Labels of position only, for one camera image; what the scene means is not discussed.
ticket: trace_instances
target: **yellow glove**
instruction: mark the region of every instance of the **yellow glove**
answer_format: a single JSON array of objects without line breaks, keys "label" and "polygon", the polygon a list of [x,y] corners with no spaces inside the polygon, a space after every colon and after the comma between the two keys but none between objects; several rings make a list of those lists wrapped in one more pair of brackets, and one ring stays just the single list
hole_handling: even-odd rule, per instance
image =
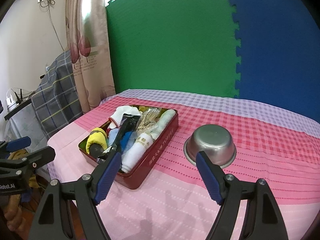
[{"label": "yellow glove", "polygon": [[[29,154],[25,149],[21,149],[16,152],[10,153],[8,160],[18,160],[28,155]],[[39,185],[36,180],[36,176],[34,174],[29,179],[29,187],[39,188]]]},{"label": "yellow glove", "polygon": [[104,130],[102,130],[101,128],[94,128],[89,135],[89,138],[87,140],[87,145],[85,146],[85,150],[89,154],[89,147],[93,143],[100,144],[102,148],[106,150],[108,148],[106,139],[107,139],[107,134]]}]

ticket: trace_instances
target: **floral curtain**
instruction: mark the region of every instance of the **floral curtain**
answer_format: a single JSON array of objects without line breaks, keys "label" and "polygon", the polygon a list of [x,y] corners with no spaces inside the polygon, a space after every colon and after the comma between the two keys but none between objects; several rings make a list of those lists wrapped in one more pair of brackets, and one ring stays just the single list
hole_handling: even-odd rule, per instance
[{"label": "floral curtain", "polygon": [[66,30],[82,111],[115,94],[105,0],[66,0]]}]

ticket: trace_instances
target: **table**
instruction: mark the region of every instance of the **table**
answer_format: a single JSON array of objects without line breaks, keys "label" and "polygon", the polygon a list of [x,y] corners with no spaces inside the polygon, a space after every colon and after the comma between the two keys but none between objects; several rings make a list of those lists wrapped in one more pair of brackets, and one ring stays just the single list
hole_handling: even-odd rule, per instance
[{"label": "table", "polygon": [[[265,178],[290,240],[300,239],[320,209],[320,124],[263,103],[161,90],[126,90],[63,128],[48,141],[56,151],[52,178],[77,180],[91,173],[78,143],[121,105],[174,108],[179,128],[143,184],[129,190],[114,182],[98,206],[113,240],[205,239],[219,207],[210,199],[183,144],[200,125],[219,124],[233,136],[234,162],[224,169],[240,180]],[[238,239],[246,201],[241,201],[232,239]]]}]

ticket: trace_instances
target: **purple checkered fabric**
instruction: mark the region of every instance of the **purple checkered fabric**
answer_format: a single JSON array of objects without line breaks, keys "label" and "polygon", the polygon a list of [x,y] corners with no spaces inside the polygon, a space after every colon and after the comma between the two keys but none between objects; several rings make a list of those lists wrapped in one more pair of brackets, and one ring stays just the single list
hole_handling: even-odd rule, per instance
[{"label": "purple checkered fabric", "polygon": [[266,123],[305,132],[308,135],[320,138],[320,124],[316,121],[303,115],[256,101],[147,89],[128,89],[117,94],[117,96],[181,104],[211,111],[219,111],[226,114],[255,118]]},{"label": "purple checkered fabric", "polygon": [[48,163],[48,170],[51,178],[58,179],[59,181],[63,181],[61,176],[57,173],[53,162]]}]

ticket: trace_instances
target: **metal bowl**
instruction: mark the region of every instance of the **metal bowl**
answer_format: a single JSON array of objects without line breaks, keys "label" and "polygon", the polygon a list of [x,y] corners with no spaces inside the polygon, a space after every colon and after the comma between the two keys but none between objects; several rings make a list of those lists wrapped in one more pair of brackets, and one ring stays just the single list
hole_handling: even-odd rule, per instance
[{"label": "metal bowl", "polygon": [[236,146],[227,129],[215,124],[206,124],[197,128],[183,147],[188,161],[196,166],[196,155],[204,151],[213,164],[221,168],[229,166],[236,158]]}]

